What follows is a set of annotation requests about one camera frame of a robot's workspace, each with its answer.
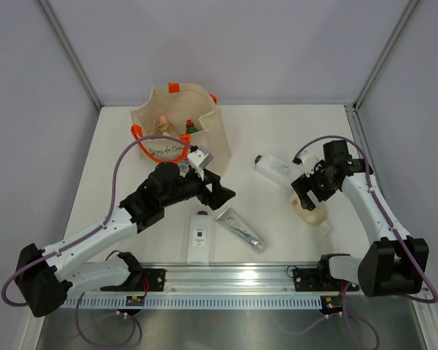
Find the cream lotion bottle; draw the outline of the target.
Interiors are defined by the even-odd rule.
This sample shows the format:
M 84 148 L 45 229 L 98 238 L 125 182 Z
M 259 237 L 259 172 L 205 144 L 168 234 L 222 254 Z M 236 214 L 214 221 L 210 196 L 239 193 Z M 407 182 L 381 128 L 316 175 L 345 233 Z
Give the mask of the cream lotion bottle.
M 304 209 L 296 193 L 293 193 L 290 196 L 289 203 L 303 221 L 308 225 L 315 227 L 319 234 L 328 234 L 332 229 L 332 225 L 328 219 L 326 204 L 324 202 L 318 202 L 317 198 L 312 193 L 309 194 L 309 197 L 315 203 L 315 208 L 313 210 Z

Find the white bottle black cap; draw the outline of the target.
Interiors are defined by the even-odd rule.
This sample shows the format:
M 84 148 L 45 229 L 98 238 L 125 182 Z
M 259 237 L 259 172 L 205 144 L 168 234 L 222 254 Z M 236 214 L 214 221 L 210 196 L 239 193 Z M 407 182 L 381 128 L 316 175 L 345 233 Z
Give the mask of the white bottle black cap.
M 210 264 L 215 238 L 214 224 L 214 219 L 206 211 L 198 211 L 191 216 L 186 252 L 188 265 Z

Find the green bottle red cap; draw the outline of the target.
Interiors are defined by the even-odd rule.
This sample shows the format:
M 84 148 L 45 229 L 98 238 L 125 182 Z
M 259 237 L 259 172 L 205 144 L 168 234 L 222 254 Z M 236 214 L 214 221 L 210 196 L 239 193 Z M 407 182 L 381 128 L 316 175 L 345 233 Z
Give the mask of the green bottle red cap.
M 193 134 L 198 132 L 199 129 L 194 125 L 194 122 L 192 120 L 187 120 L 185 122 L 185 134 Z

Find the peach bottle pink cap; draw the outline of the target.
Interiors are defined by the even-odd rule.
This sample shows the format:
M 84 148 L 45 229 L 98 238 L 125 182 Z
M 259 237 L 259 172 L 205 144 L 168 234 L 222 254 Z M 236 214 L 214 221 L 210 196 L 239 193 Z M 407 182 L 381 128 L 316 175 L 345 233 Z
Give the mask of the peach bottle pink cap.
M 158 118 L 157 135 L 178 137 L 178 132 L 173 124 L 170 123 L 166 115 L 161 115 Z

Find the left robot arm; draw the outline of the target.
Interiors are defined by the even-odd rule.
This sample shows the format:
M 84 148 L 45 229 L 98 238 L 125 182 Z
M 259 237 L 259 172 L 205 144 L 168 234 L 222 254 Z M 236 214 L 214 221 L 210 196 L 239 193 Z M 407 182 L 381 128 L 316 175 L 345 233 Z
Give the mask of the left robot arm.
M 35 317 L 51 314 L 71 294 L 135 290 L 141 285 L 143 268 L 132 254 L 123 253 L 114 263 L 92 262 L 92 258 L 159 222 L 169 206 L 197 198 L 216 210 L 235 195 L 209 170 L 199 176 L 191 169 L 183 176 L 177 165 L 161 163 L 102 223 L 42 249 L 35 244 L 22 248 L 13 280 Z

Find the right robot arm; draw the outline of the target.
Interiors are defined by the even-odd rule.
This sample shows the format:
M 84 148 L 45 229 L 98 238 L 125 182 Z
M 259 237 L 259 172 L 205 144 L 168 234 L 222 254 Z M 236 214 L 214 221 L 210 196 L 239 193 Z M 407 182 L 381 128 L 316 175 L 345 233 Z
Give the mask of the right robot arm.
M 361 258 L 349 254 L 323 255 L 316 281 L 333 289 L 341 281 L 355 284 L 370 298 L 402 296 L 416 300 L 423 286 L 433 290 L 425 274 L 429 246 L 412 235 L 395 218 L 377 185 L 361 147 L 354 158 L 348 147 L 355 142 L 343 136 L 324 136 L 323 159 L 310 160 L 300 149 L 293 162 L 304 169 L 291 187 L 299 207 L 314 211 L 336 193 L 352 204 L 366 233 L 369 248 Z

